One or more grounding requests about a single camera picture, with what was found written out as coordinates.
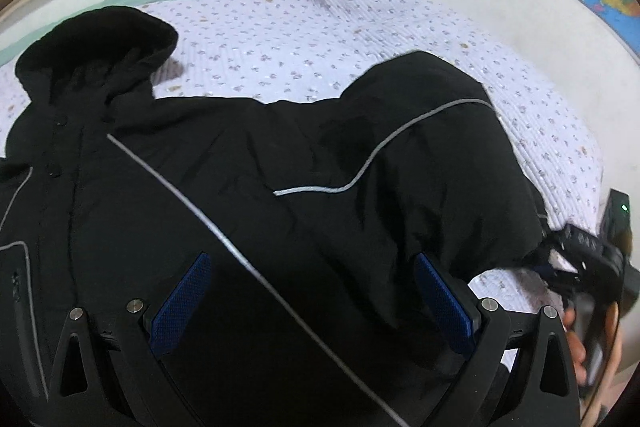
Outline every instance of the jacket pocket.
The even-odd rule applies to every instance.
[[[28,247],[0,247],[0,380],[27,417],[46,405],[44,370],[36,342]]]

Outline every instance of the metal bolt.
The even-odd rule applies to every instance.
[[[556,310],[553,306],[545,306],[544,308],[542,308],[542,312],[550,319],[558,317],[558,310]]]
[[[69,318],[73,321],[78,320],[80,317],[82,317],[82,308],[73,308],[70,312],[69,312]]]
[[[144,307],[145,303],[140,299],[133,299],[127,303],[127,311],[129,313],[138,313]]]
[[[482,299],[482,308],[488,312],[495,312],[498,309],[498,302],[495,299]]]

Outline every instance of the finger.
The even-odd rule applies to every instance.
[[[618,334],[611,349],[611,364],[615,364],[616,370],[622,360],[622,335]]]
[[[571,351],[571,359],[576,363],[584,362],[584,359],[587,358],[587,351],[584,349],[584,344],[580,341],[578,335],[573,331],[568,331],[566,341],[569,344],[569,351]]]
[[[578,385],[585,385],[587,383],[587,370],[580,363],[574,363],[575,380]]]
[[[564,311],[564,317],[562,318],[562,324],[565,328],[570,328],[575,322],[575,310],[573,308],[567,308]]]
[[[614,302],[609,309],[607,309],[607,317],[604,322],[604,330],[607,335],[607,346],[613,344],[614,335],[616,334],[616,328],[618,327],[618,303]]]

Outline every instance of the hand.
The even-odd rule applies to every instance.
[[[587,383],[587,371],[583,366],[587,352],[584,349],[584,345],[578,338],[578,335],[574,331],[570,331],[569,328],[575,322],[575,310],[569,308],[564,312],[564,319],[562,323],[567,329],[566,339],[569,344],[569,351],[571,351],[571,358],[574,362],[575,379],[578,381],[578,385],[585,385]],[[616,334],[616,328],[618,327],[618,303],[613,303],[607,310],[607,317],[605,319],[604,330],[607,341],[607,347],[611,349],[610,357],[607,362],[605,377],[615,375],[615,372],[620,364],[622,358],[622,335],[620,332]],[[607,382],[607,378],[604,378],[601,387],[609,386],[610,382]]]
[[[571,326],[575,322],[575,310],[569,308],[564,312],[564,318],[562,324],[566,328],[566,341],[569,344],[569,351],[571,351],[571,359],[574,361],[575,379],[578,381],[578,385],[585,385],[587,383],[587,370],[582,365],[584,359],[587,357],[587,351],[584,349],[580,338],[575,334],[575,331],[570,330]]]

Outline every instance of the bed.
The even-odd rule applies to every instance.
[[[172,24],[171,59],[152,78],[157,98],[247,96],[264,103],[338,97],[368,68],[423,50],[487,90],[523,172],[545,198],[550,226],[594,231],[602,159],[570,104],[531,64],[464,16],[427,0],[111,0]],[[20,51],[40,28],[0,52],[0,155],[28,97],[14,75]],[[537,275],[492,270],[470,284],[506,309],[562,309]],[[507,365],[513,354],[506,353]]]

